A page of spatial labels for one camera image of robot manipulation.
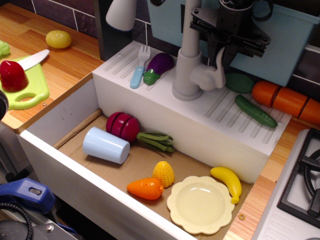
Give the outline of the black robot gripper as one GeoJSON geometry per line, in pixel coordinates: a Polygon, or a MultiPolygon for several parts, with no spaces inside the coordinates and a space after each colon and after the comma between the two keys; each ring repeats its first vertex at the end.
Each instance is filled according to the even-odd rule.
{"type": "Polygon", "coordinates": [[[219,50],[223,66],[228,67],[238,53],[262,57],[271,38],[254,21],[264,22],[272,16],[272,2],[267,1],[268,13],[254,14],[255,0],[220,0],[219,8],[196,7],[191,11],[190,27],[200,32],[207,42],[209,62],[217,66],[219,50]]]}

